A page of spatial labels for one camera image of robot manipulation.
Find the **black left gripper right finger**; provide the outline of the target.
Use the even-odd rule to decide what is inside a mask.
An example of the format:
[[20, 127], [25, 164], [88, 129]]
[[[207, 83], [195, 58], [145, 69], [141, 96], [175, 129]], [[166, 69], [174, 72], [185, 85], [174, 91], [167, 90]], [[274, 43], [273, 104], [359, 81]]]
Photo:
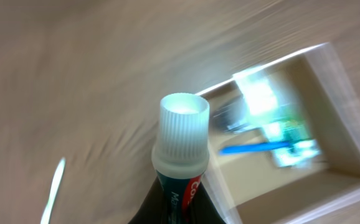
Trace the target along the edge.
[[225, 224], [203, 184], [192, 201], [192, 224]]

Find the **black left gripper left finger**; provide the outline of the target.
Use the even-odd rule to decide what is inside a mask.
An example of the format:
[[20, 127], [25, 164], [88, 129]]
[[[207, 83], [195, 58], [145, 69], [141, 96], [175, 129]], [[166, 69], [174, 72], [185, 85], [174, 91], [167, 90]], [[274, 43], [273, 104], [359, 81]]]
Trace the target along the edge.
[[167, 224], [167, 204], [163, 188], [155, 178], [139, 210], [128, 224]]

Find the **teal toothpaste tube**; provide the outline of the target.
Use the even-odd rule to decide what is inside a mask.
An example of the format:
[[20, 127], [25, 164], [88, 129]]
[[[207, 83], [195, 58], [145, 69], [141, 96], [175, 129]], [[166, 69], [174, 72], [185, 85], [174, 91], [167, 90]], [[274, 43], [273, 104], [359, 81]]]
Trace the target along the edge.
[[209, 103], [190, 93], [160, 101], [159, 132], [151, 160], [163, 188], [167, 223], [188, 223], [189, 206], [209, 163]]

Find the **blue disposable razor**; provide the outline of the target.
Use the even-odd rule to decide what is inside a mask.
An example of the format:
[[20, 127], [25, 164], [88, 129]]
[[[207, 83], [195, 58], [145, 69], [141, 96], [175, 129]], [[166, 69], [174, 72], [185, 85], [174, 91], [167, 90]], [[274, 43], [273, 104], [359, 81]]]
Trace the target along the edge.
[[225, 146], [220, 151], [220, 155], [265, 152], [280, 149], [283, 147], [291, 147], [293, 144], [289, 141], [262, 142], [256, 144], [243, 144]]

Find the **green white toothbrush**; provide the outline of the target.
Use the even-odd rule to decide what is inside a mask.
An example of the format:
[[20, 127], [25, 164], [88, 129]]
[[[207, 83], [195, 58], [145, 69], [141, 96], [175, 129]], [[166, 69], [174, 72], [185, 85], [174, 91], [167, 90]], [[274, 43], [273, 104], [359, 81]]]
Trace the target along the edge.
[[59, 191], [62, 177], [64, 175], [65, 163], [66, 163], [66, 159], [64, 157], [61, 158], [61, 160], [54, 172], [54, 176], [53, 176], [52, 183], [50, 186], [49, 198], [47, 200], [46, 206], [42, 213], [42, 216], [40, 219], [40, 224], [49, 224], [49, 222], [50, 222], [50, 217], [52, 214], [54, 202], [55, 202], [57, 193]]

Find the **green soap packet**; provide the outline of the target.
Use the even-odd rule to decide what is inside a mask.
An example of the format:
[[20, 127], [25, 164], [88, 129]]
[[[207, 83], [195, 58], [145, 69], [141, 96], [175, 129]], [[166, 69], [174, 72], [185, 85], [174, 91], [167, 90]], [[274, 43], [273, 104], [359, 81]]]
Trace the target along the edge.
[[317, 141], [304, 124], [289, 125], [277, 121], [263, 125], [262, 133], [268, 142], [277, 145], [271, 150], [277, 167], [308, 167], [311, 160], [321, 154]]

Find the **blue pump bottle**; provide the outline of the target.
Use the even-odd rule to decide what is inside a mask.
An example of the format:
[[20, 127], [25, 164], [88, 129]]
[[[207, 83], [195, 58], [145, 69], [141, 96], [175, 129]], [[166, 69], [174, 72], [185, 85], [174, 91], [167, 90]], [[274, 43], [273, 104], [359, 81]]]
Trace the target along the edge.
[[265, 70], [252, 67], [233, 75], [238, 95], [213, 112], [215, 128], [243, 133], [269, 123], [278, 109], [278, 98]]

